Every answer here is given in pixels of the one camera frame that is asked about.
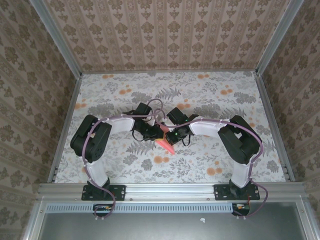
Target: floral wallpaper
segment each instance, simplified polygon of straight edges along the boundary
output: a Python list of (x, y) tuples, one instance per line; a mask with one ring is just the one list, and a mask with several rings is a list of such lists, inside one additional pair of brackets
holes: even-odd
[(263, 80), (296, 180), (320, 222), (320, 1), (305, 0)]
[(0, 239), (20, 239), (75, 79), (27, 0), (0, 0)]
[[(178, 107), (187, 116), (242, 116), (260, 135), (265, 148), (254, 163), (254, 180), (285, 181), (253, 72), (215, 71), (83, 75), (55, 183), (88, 180), (82, 160), (70, 147), (86, 115), (119, 115), (152, 98), (163, 101), (166, 113)], [(220, 139), (192, 136), (189, 146), (179, 142), (174, 150), (171, 155), (154, 141), (139, 142), (131, 132), (121, 132), (109, 137), (100, 161), (112, 183), (225, 183), (231, 178), (234, 161)]]
[(85, 73), (254, 69), (290, 0), (45, 0)]

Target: floral tablecloth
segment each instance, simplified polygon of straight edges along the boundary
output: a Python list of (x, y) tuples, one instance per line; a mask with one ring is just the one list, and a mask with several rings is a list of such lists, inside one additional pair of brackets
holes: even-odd
[[(178, 107), (187, 116), (242, 116), (260, 135), (265, 149), (254, 164), (253, 179), (285, 181), (253, 72), (224, 71), (83, 75), (55, 182), (87, 181), (82, 160), (70, 148), (87, 114), (98, 118), (118, 115), (152, 98), (163, 100), (166, 113)], [(228, 182), (232, 175), (233, 160), (219, 139), (192, 136), (189, 146), (179, 142), (174, 150), (171, 155), (153, 141), (138, 142), (131, 132), (121, 132), (109, 137), (100, 161), (112, 183)]]

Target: black mounting bracket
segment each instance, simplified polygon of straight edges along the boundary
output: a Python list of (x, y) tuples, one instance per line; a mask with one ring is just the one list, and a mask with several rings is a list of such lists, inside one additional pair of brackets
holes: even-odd
[[(82, 201), (112, 201), (112, 197), (105, 191), (95, 187), (89, 181), (82, 190)], [(126, 196), (126, 185), (110, 185), (110, 180), (106, 182), (103, 188), (109, 190), (116, 201), (124, 201)]]
[(235, 186), (231, 181), (229, 184), (215, 184), (213, 190), (217, 201), (260, 200), (259, 189), (251, 182), (243, 188)]

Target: gray floor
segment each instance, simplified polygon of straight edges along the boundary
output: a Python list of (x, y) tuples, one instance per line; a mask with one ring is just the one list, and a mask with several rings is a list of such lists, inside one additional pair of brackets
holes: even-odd
[(41, 240), (305, 240), (294, 203), (267, 203), (255, 216), (231, 213), (46, 214)]

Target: patterned wall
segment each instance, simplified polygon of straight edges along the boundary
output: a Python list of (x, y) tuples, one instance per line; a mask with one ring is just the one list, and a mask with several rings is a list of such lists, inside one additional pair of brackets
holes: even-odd
[(298, 181), (320, 220), (320, 0), (305, 0), (263, 73)]
[(46, 182), (75, 79), (27, 0), (0, 0), (0, 239), (18, 239)]
[(45, 0), (84, 72), (253, 69), (289, 0)]

